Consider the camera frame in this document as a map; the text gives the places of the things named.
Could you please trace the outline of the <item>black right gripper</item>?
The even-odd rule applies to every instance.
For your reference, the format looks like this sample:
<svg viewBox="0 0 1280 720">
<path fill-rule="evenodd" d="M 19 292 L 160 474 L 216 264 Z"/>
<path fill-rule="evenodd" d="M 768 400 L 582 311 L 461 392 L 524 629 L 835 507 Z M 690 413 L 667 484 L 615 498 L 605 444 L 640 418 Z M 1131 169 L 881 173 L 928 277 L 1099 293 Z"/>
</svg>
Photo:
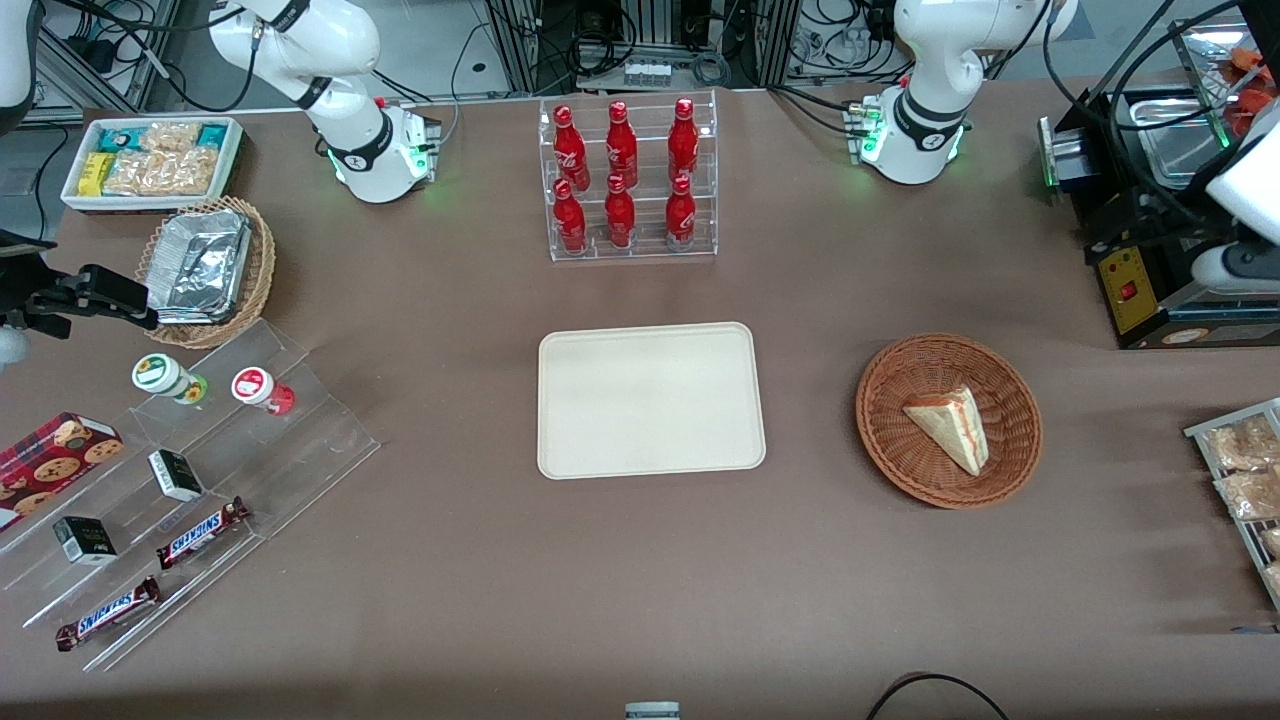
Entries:
<svg viewBox="0 0 1280 720">
<path fill-rule="evenodd" d="M 72 323 L 63 314 L 74 300 L 61 284 L 65 273 L 55 272 L 44 255 L 58 246 L 14 232 L 1 233 L 3 324 L 36 331 L 55 340 L 70 337 Z M 78 296 L 86 316 L 108 316 L 143 331 L 159 327 L 157 313 L 148 306 L 147 288 L 109 268 L 86 264 L 78 274 Z"/>
</svg>

